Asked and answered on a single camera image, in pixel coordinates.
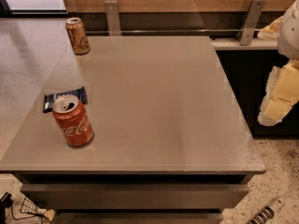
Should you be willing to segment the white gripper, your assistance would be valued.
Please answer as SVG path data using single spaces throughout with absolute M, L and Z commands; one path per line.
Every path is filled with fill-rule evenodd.
M 274 66 L 266 83 L 258 122 L 263 126 L 280 123 L 299 102 L 299 0 L 265 26 L 258 38 L 278 40 L 278 52 L 291 59 L 282 68 Z

